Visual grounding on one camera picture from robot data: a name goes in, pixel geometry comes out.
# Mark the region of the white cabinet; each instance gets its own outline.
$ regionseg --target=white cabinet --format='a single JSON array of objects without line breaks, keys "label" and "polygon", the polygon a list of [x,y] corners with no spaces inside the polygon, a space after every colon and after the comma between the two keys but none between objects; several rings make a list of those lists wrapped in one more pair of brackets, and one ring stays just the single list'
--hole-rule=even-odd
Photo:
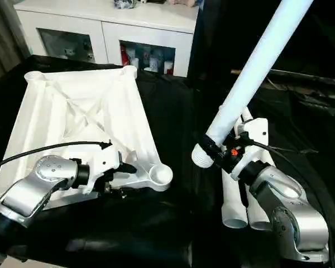
[{"label": "white cabinet", "polygon": [[113,0],[24,0],[14,7],[32,54],[118,65],[124,58],[187,76],[198,7],[115,9]]},{"label": "white cabinet", "polygon": [[31,53],[108,63],[100,21],[17,11]]}]

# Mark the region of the white plastic tray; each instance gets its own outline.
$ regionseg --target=white plastic tray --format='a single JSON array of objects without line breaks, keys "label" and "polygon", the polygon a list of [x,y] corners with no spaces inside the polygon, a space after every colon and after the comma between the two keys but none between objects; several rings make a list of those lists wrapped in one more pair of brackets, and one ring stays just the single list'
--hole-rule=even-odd
[{"label": "white plastic tray", "polygon": [[[135,83],[136,74],[134,66],[113,70],[27,73],[26,93],[4,159],[60,142],[111,140],[122,153],[123,161],[138,169],[136,174],[116,173],[111,182],[114,188],[147,186],[157,191],[166,190],[173,172],[161,163],[156,151]],[[0,195],[15,181],[24,178],[43,155],[57,154],[87,162],[99,150],[97,145],[63,147],[3,165]],[[79,197],[82,190],[56,192],[51,200],[62,201],[71,195]]]}]

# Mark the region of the white tube end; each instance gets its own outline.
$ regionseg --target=white tube end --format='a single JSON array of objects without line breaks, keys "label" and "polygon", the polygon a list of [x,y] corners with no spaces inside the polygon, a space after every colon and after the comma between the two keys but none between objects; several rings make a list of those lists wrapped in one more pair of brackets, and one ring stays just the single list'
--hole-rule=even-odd
[{"label": "white tube end", "polygon": [[134,78],[136,79],[138,77],[138,69],[133,65],[127,65],[123,67],[123,73],[124,74],[133,74]]},{"label": "white tube end", "polygon": [[42,80],[46,81],[47,79],[45,78],[45,75],[40,72],[40,71],[29,71],[26,73],[24,76],[25,80],[28,81],[37,81],[37,80]]},{"label": "white tube end", "polygon": [[150,186],[157,192],[163,192],[170,187],[173,180],[173,171],[162,163],[154,165],[149,170]]},{"label": "white tube end", "polygon": [[209,168],[213,164],[213,160],[209,157],[201,146],[196,144],[194,150],[191,153],[191,158],[194,163],[200,168]]},{"label": "white tube end", "polygon": [[246,207],[240,203],[223,204],[222,223],[233,229],[245,228],[248,225]]},{"label": "white tube end", "polygon": [[263,209],[248,207],[247,214],[252,229],[258,231],[272,230],[272,226],[269,222],[268,216]]}]

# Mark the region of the black cable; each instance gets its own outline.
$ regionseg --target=black cable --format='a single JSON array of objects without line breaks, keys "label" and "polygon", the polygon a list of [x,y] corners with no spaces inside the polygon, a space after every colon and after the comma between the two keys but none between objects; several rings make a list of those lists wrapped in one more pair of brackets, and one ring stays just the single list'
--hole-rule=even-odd
[{"label": "black cable", "polygon": [[33,150],[30,150],[30,151],[27,151],[27,152],[22,152],[20,154],[11,156],[9,158],[6,158],[6,159],[4,159],[0,162],[0,166],[4,165],[4,164],[6,164],[6,163],[8,163],[12,160],[21,158],[23,156],[32,155],[32,154],[35,154],[37,152],[41,152],[41,151],[45,151],[45,150],[49,150],[49,149],[54,149],[54,148],[58,148],[58,147],[65,147],[65,146],[70,146],[70,145],[81,145],[81,144],[99,145],[102,149],[107,148],[110,145],[112,145],[111,143],[99,142],[99,141],[73,141],[73,142],[57,143],[57,144],[53,144],[53,145],[50,145],[50,146],[45,146],[45,147],[33,149]]},{"label": "black cable", "polygon": [[305,177],[303,176],[302,172],[300,172],[299,169],[287,157],[285,157],[283,154],[281,154],[280,152],[274,150],[270,146],[264,145],[264,144],[259,143],[257,141],[248,140],[248,142],[250,144],[252,144],[252,145],[261,147],[261,148],[263,148],[263,149],[265,149],[265,150],[267,150],[269,152],[272,152],[272,153],[276,154],[277,156],[279,156],[280,158],[282,158],[284,161],[286,161],[298,173],[298,175],[303,180],[303,182],[305,182],[305,184],[313,192],[313,194],[315,196],[315,199],[317,200],[317,202],[318,202],[318,204],[320,206],[320,210],[321,210],[322,214],[325,217],[326,224],[328,226],[328,230],[329,230],[329,242],[328,242],[328,247],[329,247],[329,262],[330,262],[330,267],[331,268],[335,268],[334,247],[333,247],[333,238],[332,238],[332,227],[330,225],[329,217],[325,213],[326,209],[323,207],[323,203],[321,202],[321,199],[319,198],[319,195],[318,195],[317,191],[312,187],[312,185],[307,181],[307,179],[305,179]]}]

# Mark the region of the white tube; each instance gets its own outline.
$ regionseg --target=white tube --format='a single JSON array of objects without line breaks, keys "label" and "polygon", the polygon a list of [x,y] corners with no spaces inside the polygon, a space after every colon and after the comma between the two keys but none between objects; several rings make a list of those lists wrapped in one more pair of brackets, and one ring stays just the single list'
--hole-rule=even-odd
[{"label": "white tube", "polygon": [[[244,121],[253,119],[248,107],[246,107],[243,110],[242,118]],[[263,157],[264,157],[264,154],[262,155],[261,160],[262,162],[265,162],[266,159],[263,159]],[[247,192],[247,199],[248,199],[247,214],[248,214],[248,220],[250,222],[251,228],[255,230],[269,231],[271,229],[271,224],[269,222],[268,216],[265,213],[265,211],[261,208],[261,206],[258,204],[258,201],[256,200],[256,198],[250,193],[250,188],[247,185],[246,185],[246,192]]]},{"label": "white tube", "polygon": [[[236,121],[235,132],[242,122],[241,118]],[[222,169],[222,186],[223,186],[223,205],[222,205],[222,222],[229,228],[239,229],[248,225],[246,207],[243,205],[240,195],[240,186],[233,180],[227,172]]]},{"label": "white tube", "polygon": [[[250,102],[313,0],[282,0],[206,134],[221,146]],[[194,163],[208,168],[213,160],[196,144]]]},{"label": "white tube", "polygon": [[269,231],[271,224],[265,211],[258,204],[257,199],[250,193],[250,187],[246,185],[248,208],[247,215],[250,226],[254,230]]}]

